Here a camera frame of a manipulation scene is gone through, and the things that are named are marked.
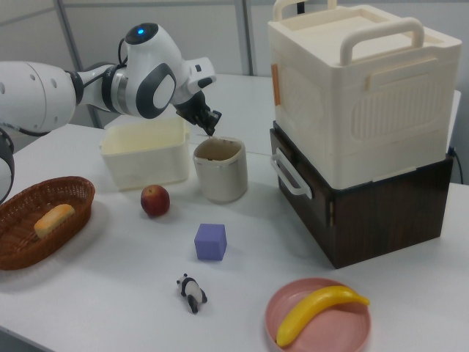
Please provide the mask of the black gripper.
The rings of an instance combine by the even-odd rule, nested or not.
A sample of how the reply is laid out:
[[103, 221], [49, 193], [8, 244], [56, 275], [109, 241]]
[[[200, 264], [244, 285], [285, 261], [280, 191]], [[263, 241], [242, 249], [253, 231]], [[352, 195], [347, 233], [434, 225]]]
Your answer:
[[219, 111], [210, 111], [202, 91], [184, 103], [175, 104], [174, 107], [184, 120], [192, 125], [198, 125], [208, 136], [215, 133], [215, 126], [222, 116]]

